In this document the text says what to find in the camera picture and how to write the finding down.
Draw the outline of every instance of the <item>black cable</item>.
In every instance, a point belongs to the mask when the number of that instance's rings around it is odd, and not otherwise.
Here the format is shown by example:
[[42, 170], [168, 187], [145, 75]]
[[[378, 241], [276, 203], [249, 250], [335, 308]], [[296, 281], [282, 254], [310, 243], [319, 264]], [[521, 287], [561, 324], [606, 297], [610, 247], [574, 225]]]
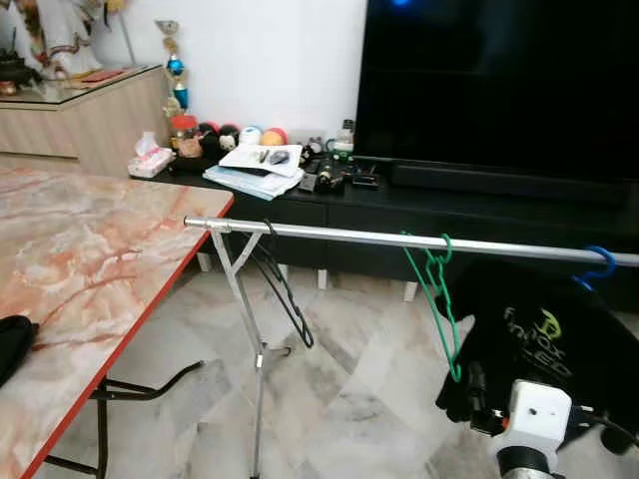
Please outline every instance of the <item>black cable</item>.
[[[275, 248], [275, 245], [276, 245], [275, 240], [277, 238], [277, 233], [275, 232], [273, 226], [271, 225], [271, 222], [269, 222], [268, 220], [264, 220], [264, 223], [269, 227], [269, 230], [271, 230], [272, 247]], [[248, 234], [243, 234], [243, 235], [245, 236], [245, 238], [251, 237]], [[282, 307], [284, 308], [285, 312], [289, 316], [291, 323], [293, 324], [294, 328], [300, 335], [302, 342], [305, 344], [307, 348], [312, 348], [313, 345], [315, 344], [315, 340], [313, 338], [313, 335], [311, 334], [309, 325], [307, 324], [307, 321], [304, 318], [302, 310], [295, 303], [293, 292], [289, 286], [289, 283], [287, 282], [284, 275], [282, 274], [282, 271], [280, 270], [280, 267], [278, 266], [277, 260], [275, 259], [274, 255], [269, 251], [268, 248], [262, 246], [259, 243], [257, 244], [257, 247], [258, 248], [254, 249], [254, 251], [251, 253], [251, 260], [256, 264], [256, 266], [262, 273], [262, 276], [265, 278], [265, 280], [267, 281], [267, 283], [269, 284], [273, 292], [278, 297], [278, 300], [280, 301], [280, 303], [282, 304]], [[291, 310], [289, 309], [289, 306], [287, 305], [284, 298], [282, 297], [282, 294], [276, 287], [275, 283], [269, 277], [269, 274], [267, 273], [267, 269], [271, 272], [271, 274], [275, 277], [275, 279], [278, 282], [281, 282], [284, 285], [287, 291], [287, 297], [289, 298], [289, 303], [291, 304], [293, 312], [291, 312]]]
[[619, 424], [616, 424], [616, 423], [612, 422], [611, 420], [606, 419], [605, 417], [595, 416], [594, 414], [591, 414], [591, 413], [586, 412], [586, 411], [582, 411], [582, 414], [584, 415], [584, 417], [586, 417], [591, 422], [596, 422], [597, 424], [601, 424], [603, 426], [606, 426], [607, 428], [612, 429], [613, 431], [616, 431], [619, 434], [623, 434], [635, 446], [639, 447], [639, 438], [637, 438], [637, 436], [632, 434], [630, 431], [628, 431], [628, 430], [624, 429], [623, 427], [621, 427]]

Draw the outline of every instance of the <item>metal pole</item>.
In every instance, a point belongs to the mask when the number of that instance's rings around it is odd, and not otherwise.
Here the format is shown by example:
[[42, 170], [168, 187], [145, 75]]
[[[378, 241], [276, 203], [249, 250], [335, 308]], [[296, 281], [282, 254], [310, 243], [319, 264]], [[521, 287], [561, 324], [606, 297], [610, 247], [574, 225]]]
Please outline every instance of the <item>metal pole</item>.
[[256, 422], [253, 436], [253, 464], [251, 465], [251, 479], [260, 478], [260, 447], [262, 445], [262, 410], [264, 408], [264, 374], [267, 345], [262, 344], [263, 350], [256, 355]]
[[124, 23], [124, 16], [122, 15], [122, 11], [118, 12], [118, 20], [120, 20], [120, 26], [122, 27], [122, 33], [124, 35], [124, 41], [127, 44], [127, 50], [129, 50], [129, 56], [131, 57], [131, 65], [137, 65], [136, 56], [133, 54], [133, 47], [131, 46], [131, 37], [129, 37], [129, 29], [127, 28], [127, 24]]
[[[271, 232], [269, 227], [264, 223], [220, 218], [185, 217], [185, 225], [189, 227], [204, 228], [211, 230], [212, 232], [220, 233], [247, 232], [268, 235]], [[333, 228], [280, 225], [276, 223], [273, 223], [272, 226], [274, 231], [282, 237], [358, 242], [385, 246], [446, 249], [446, 242], [442, 238], [437, 237], [393, 235], [387, 233], [338, 230]], [[587, 249], [536, 246], [533, 244], [514, 244], [509, 242], [475, 241], [468, 239], [453, 239], [451, 245], [454, 251], [481, 252], [486, 254], [502, 254], [506, 256], [535, 257], [539, 259], [555, 259], [564, 261], [595, 263], [606, 262], [606, 259], [601, 254]], [[613, 254], [618, 266], [639, 267], [639, 254], [628, 252], [613, 252]]]
[[[103, 378], [98, 385], [98, 390], [107, 390], [107, 378]], [[107, 401], [98, 399], [98, 470], [96, 479], [107, 477], [107, 466], [109, 464], [109, 419], [107, 416]]]
[[260, 337], [258, 326], [256, 325], [255, 317], [253, 316], [253, 311], [251, 310], [251, 305], [247, 299], [247, 294], [244, 291], [240, 278], [237, 276], [237, 272], [234, 272], [231, 259], [229, 258], [229, 252], [224, 244], [221, 233], [218, 231], [211, 231], [211, 236], [213, 237], [213, 244], [220, 256], [220, 261], [222, 262], [222, 267], [224, 268], [224, 273], [227, 276], [227, 281], [229, 282], [233, 296], [242, 309], [242, 319], [244, 320], [245, 328], [249, 334], [253, 350], [256, 354], [259, 354], [262, 352], [262, 339]]

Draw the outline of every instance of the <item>marble table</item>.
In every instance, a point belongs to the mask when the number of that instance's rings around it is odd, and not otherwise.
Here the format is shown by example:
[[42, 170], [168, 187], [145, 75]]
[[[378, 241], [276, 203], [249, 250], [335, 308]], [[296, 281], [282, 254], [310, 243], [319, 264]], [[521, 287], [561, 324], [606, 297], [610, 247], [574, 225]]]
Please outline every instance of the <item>marble table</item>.
[[184, 215], [222, 216], [232, 202], [216, 190], [0, 168], [0, 317], [40, 324], [0, 387], [1, 479], [36, 472], [208, 238]]

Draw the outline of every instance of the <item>clothes drying rack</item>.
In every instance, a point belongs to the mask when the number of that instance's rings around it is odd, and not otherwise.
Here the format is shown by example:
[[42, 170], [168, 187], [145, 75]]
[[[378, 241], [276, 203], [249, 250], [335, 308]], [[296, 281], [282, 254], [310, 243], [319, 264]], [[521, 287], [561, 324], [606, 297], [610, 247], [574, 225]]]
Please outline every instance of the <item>clothes drying rack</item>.
[[[419, 237], [407, 235], [393, 235], [385, 233], [360, 232], [352, 230], [338, 230], [330, 228], [304, 227], [298, 225], [279, 225], [259, 222], [245, 222], [231, 219], [185, 217], [188, 227], [209, 230], [213, 243], [220, 256], [222, 268], [240, 307], [245, 328], [255, 351], [255, 368], [257, 377], [256, 416], [253, 444], [253, 463], [251, 465], [251, 479], [260, 477], [260, 447], [262, 438], [262, 410], [264, 402], [264, 381], [267, 365], [278, 356], [288, 355], [292, 349], [284, 347], [270, 349], [263, 342], [262, 336], [251, 310], [251, 305], [245, 293], [242, 281], [238, 276], [240, 269], [257, 246], [262, 235], [272, 233], [281, 237], [307, 238], [313, 240], [334, 240], [365, 244], [380, 244], [398, 247], [426, 247], [429, 249], [446, 249], [446, 241], [437, 237]], [[230, 232], [251, 234], [240, 256], [232, 261], [227, 245], [222, 235]], [[565, 247], [537, 246], [532, 244], [515, 244], [509, 242], [488, 242], [467, 239], [453, 239], [451, 246], [454, 251], [499, 254], [506, 256], [533, 257], [538, 259], [579, 261], [591, 263], [605, 263], [606, 258], [601, 254], [587, 249], [572, 249]], [[617, 266], [639, 267], [639, 254], [627, 252], [613, 252]]]

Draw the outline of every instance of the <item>white table leg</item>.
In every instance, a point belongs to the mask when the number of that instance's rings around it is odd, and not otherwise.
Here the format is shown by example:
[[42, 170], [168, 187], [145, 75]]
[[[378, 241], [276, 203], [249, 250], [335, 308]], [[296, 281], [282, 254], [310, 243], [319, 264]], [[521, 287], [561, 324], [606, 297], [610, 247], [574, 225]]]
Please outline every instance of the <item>white table leg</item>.
[[318, 269], [318, 288], [326, 289], [328, 284], [328, 271], [326, 269]]
[[280, 271], [282, 272], [282, 276], [284, 277], [284, 279], [286, 281], [289, 280], [289, 265], [288, 264], [279, 264], [278, 263], [278, 267], [280, 268]]
[[198, 263], [200, 264], [200, 270], [202, 272], [209, 272], [213, 270], [213, 262], [211, 261], [211, 255], [206, 252], [198, 252]]
[[407, 281], [406, 286], [403, 289], [403, 300], [406, 302], [413, 302], [415, 300], [415, 294], [417, 293], [417, 283]]

